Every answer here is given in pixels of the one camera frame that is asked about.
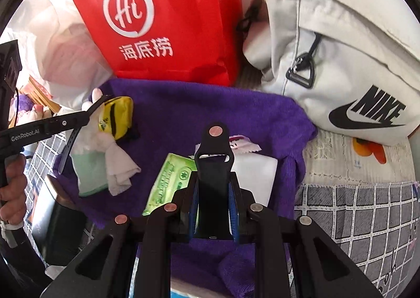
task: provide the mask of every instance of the grid patterned bedsheet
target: grid patterned bedsheet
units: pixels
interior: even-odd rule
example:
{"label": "grid patterned bedsheet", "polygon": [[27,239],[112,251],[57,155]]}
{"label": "grid patterned bedsheet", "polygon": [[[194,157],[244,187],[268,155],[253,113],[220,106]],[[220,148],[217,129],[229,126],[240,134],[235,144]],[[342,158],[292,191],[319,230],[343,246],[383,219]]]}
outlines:
{"label": "grid patterned bedsheet", "polygon": [[407,285],[419,213],[417,182],[303,184],[295,200],[295,218],[315,220],[386,298]]}
{"label": "grid patterned bedsheet", "polygon": [[[57,134],[47,140],[43,140],[38,144],[32,160],[27,161],[25,174],[28,178],[28,185],[25,189],[27,195],[27,214],[24,219],[24,230],[31,241],[35,252],[43,260],[32,238],[32,217],[36,205],[36,200],[45,183],[44,178],[48,174],[53,173],[53,165],[55,156],[62,152],[66,144],[64,134]],[[82,250],[95,236],[96,228],[92,222],[87,222],[79,250]]]}

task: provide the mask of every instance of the zipper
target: zipper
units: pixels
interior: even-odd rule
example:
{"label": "zipper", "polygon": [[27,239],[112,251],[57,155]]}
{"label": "zipper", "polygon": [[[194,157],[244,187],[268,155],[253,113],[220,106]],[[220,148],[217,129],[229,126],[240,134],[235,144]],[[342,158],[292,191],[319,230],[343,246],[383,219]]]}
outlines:
{"label": "zipper", "polygon": [[[312,46],[308,52],[305,52],[295,58],[293,65],[287,70],[286,78],[292,82],[301,85],[304,88],[311,89],[314,86],[315,82],[315,63],[314,63],[314,53],[321,42],[322,35],[315,33],[315,40],[312,43]],[[304,78],[299,75],[298,72],[302,70],[310,70],[309,78]]]}

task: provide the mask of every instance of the white bag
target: white bag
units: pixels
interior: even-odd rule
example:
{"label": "white bag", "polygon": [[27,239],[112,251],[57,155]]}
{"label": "white bag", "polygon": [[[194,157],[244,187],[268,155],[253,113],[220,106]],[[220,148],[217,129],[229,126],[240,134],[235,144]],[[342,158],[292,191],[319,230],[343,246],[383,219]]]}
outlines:
{"label": "white bag", "polygon": [[264,91],[295,99],[317,126],[394,145],[420,125],[420,53],[370,9],[253,0],[244,54]]}
{"label": "white bag", "polygon": [[17,86],[32,76],[61,106],[80,110],[113,75],[73,0],[24,0],[0,43],[14,39],[23,66]]}

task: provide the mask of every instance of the light green cloth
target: light green cloth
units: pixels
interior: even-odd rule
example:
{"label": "light green cloth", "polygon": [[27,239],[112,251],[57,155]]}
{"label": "light green cloth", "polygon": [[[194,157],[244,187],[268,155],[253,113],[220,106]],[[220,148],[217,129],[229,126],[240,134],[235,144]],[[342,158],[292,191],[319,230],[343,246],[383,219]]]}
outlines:
{"label": "light green cloth", "polygon": [[84,155],[71,155],[71,159],[78,178],[80,197],[108,188],[105,153],[93,151]]}

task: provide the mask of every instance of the purple towel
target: purple towel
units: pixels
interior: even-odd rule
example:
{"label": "purple towel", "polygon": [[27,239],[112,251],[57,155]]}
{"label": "purple towel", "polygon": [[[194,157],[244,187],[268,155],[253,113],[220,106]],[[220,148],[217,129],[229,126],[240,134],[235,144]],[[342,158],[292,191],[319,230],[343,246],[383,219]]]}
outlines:
{"label": "purple towel", "polygon": [[[224,122],[231,135],[243,134],[262,148],[262,154],[279,160],[269,207],[293,217],[297,185],[305,175],[302,150],[315,137],[316,128],[292,99],[255,91],[196,83],[112,79],[102,90],[134,101],[133,122],[140,138],[119,145],[141,168],[132,188],[112,197],[107,191],[78,197],[71,162],[55,175],[74,202],[102,227],[118,214],[140,216],[168,153],[194,153],[203,129]],[[231,241],[193,239],[172,245],[171,274],[186,282],[247,297],[254,289],[252,245]]]}
{"label": "purple towel", "polygon": [[[16,110],[16,104],[17,104],[17,100],[14,103],[14,109]],[[30,99],[29,96],[27,96],[26,94],[19,94],[19,109],[18,112],[20,111],[26,111],[29,112],[32,110],[32,107],[34,106],[34,103],[32,102],[32,100]]]}

